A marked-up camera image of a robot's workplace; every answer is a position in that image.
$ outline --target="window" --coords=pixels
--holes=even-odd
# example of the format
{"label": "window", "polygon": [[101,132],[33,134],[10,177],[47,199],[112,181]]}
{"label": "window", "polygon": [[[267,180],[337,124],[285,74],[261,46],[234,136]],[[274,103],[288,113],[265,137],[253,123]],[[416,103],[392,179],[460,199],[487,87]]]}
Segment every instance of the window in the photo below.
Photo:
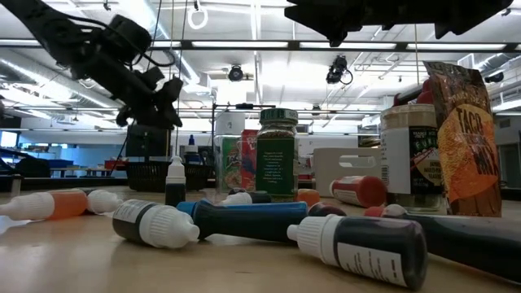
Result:
{"label": "window", "polygon": [[8,131],[2,132],[2,139],[0,140],[0,147],[16,147],[17,133]]}

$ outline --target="ceiling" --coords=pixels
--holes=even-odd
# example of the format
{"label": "ceiling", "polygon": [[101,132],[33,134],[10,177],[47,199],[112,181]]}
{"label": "ceiling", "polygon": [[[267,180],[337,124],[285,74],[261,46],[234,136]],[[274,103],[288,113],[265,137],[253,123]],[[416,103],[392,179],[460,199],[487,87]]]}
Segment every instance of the ceiling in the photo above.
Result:
{"label": "ceiling", "polygon": [[[202,28],[192,26],[200,24],[204,18],[203,12],[191,15],[193,1],[173,0],[123,0],[109,1],[110,11],[106,11],[101,0],[50,0],[45,1],[53,8],[70,15],[88,17],[110,22],[115,14],[121,14],[136,21],[141,26],[153,32],[155,20],[160,10],[157,39],[188,39],[188,40],[324,40],[325,38],[300,24],[295,24],[283,15],[283,8],[289,3],[283,0],[201,0],[199,5],[208,13],[208,22]],[[514,1],[513,8],[521,8],[521,0]],[[29,38],[31,33],[5,8],[0,7],[0,38]],[[347,40],[358,42],[520,42],[521,16],[511,13],[508,16],[495,15],[471,31],[455,36],[452,33],[441,40],[434,36],[434,26],[431,24],[396,25],[389,31],[380,27],[364,27],[358,33],[350,33]],[[55,61],[43,49],[0,49],[0,58],[14,52],[13,58],[20,61],[15,64],[28,68],[40,74],[41,80],[36,81],[36,88],[26,94],[33,94],[48,87],[40,98],[45,97],[46,103],[54,103],[64,107],[116,107],[108,97],[110,94],[92,81],[84,81],[83,85],[72,85],[70,74],[56,66]],[[328,85],[325,77],[329,66],[337,55],[344,55],[354,75],[351,85]],[[211,89],[196,90],[187,87],[182,91],[181,108],[211,107],[214,99],[218,103],[249,102],[274,104],[280,107],[295,109],[310,109],[319,104],[322,109],[344,110],[382,110],[386,96],[405,92],[427,78],[422,61],[444,61],[456,63],[467,53],[368,53],[342,51],[248,51],[248,50],[187,50],[182,52],[182,58],[187,67],[193,68],[197,76],[203,79],[211,78]],[[476,55],[475,63],[491,55]],[[155,51],[153,58],[160,62],[168,62],[166,55]],[[250,81],[234,83],[226,79],[226,71],[231,65],[241,65]],[[141,61],[137,68],[146,68],[147,62]],[[165,75],[178,74],[175,67],[162,68]],[[259,84],[259,94],[256,94],[256,82]],[[509,68],[506,83],[517,81],[517,68]],[[55,87],[61,85],[69,88],[71,94],[49,99],[49,92],[61,95]],[[230,97],[224,93],[224,88],[233,88]],[[10,85],[9,90],[19,90]],[[20,100],[7,101],[6,106],[34,106],[36,103]],[[33,112],[9,112],[14,116],[35,116]],[[38,112],[38,117],[62,119],[67,112]],[[80,116],[95,116],[98,120],[112,123],[113,113],[95,115],[96,113],[80,113]],[[184,117],[207,117],[208,113],[182,113]],[[361,119],[364,115],[345,116],[346,119]]]}

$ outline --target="plastic jar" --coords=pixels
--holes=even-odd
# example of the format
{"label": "plastic jar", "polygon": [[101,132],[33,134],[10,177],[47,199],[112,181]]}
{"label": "plastic jar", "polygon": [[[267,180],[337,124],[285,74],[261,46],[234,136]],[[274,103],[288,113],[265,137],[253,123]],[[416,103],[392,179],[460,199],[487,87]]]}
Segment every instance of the plastic jar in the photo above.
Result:
{"label": "plastic jar", "polygon": [[434,106],[392,107],[382,112],[382,180],[387,204],[413,212],[444,208]]}
{"label": "plastic jar", "polygon": [[274,202],[291,202],[297,196],[298,122],[298,113],[290,109],[273,108],[260,113],[256,188],[268,192]]}

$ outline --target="laboratory room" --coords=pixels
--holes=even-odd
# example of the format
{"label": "laboratory room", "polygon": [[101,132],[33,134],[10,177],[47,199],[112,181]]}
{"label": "laboratory room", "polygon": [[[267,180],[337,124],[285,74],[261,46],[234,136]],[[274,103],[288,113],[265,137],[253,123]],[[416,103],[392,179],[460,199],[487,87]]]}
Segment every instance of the laboratory room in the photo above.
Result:
{"label": "laboratory room", "polygon": [[0,27],[0,292],[521,292],[521,0]]}

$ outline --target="taco seasoning bag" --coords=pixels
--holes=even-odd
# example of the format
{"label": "taco seasoning bag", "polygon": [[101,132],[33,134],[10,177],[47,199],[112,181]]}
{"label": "taco seasoning bag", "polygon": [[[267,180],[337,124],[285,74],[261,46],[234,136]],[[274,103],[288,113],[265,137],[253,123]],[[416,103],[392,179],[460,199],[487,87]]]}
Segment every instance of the taco seasoning bag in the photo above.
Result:
{"label": "taco seasoning bag", "polygon": [[481,74],[441,62],[424,64],[431,76],[442,178],[452,214],[501,216],[493,115]]}

